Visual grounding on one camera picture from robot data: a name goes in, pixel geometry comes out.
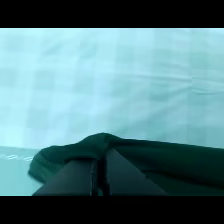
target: checkered tablecloth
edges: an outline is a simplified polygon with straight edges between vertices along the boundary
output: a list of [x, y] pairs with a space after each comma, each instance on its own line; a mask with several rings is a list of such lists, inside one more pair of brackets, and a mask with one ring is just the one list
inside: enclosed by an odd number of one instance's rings
[[0, 145], [99, 132], [224, 147], [224, 29], [0, 29]]

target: cloth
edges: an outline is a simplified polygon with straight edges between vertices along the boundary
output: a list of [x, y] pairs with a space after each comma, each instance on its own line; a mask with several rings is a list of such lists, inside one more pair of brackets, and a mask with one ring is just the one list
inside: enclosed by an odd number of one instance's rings
[[223, 149], [124, 139], [107, 133], [76, 144], [42, 149], [34, 156], [28, 173], [45, 183], [68, 161], [101, 159], [111, 148], [169, 195], [224, 195]]
[[0, 146], [106, 132], [223, 148], [223, 39], [223, 28], [1, 28]]

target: black object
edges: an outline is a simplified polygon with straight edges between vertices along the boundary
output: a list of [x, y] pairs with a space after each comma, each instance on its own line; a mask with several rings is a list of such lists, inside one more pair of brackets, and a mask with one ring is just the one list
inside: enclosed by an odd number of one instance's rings
[[163, 189], [125, 159], [116, 150], [110, 150], [99, 163], [99, 175], [104, 175], [103, 193], [108, 196], [165, 196]]
[[33, 196], [97, 196], [97, 161], [72, 160]]
[[163, 189], [146, 179], [116, 150], [100, 161], [72, 160], [33, 196], [165, 196]]

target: dark green cloth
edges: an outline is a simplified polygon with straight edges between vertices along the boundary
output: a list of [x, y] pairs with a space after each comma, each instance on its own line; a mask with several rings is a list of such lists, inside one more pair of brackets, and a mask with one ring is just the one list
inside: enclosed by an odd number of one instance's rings
[[28, 173], [45, 183], [68, 161], [100, 159], [111, 148], [170, 195], [224, 195], [224, 149], [123, 139], [107, 133], [40, 150]]

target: green fabric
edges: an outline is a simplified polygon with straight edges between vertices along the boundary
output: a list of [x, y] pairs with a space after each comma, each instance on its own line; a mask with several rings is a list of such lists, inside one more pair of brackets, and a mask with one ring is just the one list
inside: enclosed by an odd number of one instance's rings
[[111, 148], [170, 195], [224, 195], [223, 149], [123, 139], [107, 133], [42, 149], [34, 156], [29, 174], [44, 183], [69, 160], [100, 159]]

